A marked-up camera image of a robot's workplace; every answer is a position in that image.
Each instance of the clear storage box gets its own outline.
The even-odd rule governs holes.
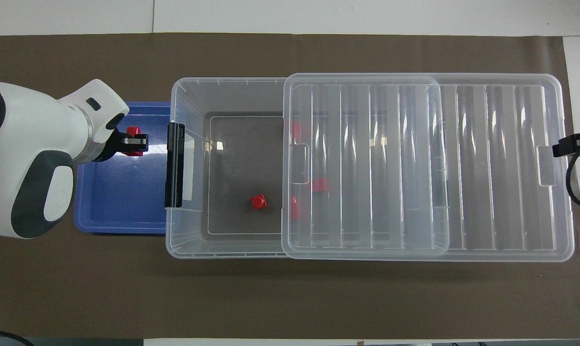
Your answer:
[[[174,167],[167,191],[176,258],[573,253],[567,162],[550,149],[565,136],[552,76],[184,78],[171,101],[171,121],[185,125],[183,172]]]

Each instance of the brown mat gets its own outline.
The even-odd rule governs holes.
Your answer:
[[[145,34],[0,37],[0,81],[62,97],[92,78],[169,101],[184,76],[550,73],[560,37]],[[41,337],[580,337],[580,213],[564,263],[176,260],[161,237],[96,236],[68,217],[0,237],[0,329]]]

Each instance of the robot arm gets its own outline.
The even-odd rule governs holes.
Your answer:
[[[0,83],[0,235],[33,238],[59,222],[75,164],[110,158],[125,137],[130,151],[146,151],[146,135],[117,136],[128,111],[98,79],[60,100]]]

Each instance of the blue plastic bin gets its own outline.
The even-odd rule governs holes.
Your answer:
[[[97,234],[164,234],[166,136],[170,103],[128,102],[119,131],[140,127],[149,135],[143,156],[117,153],[104,162],[78,167],[74,222]]]

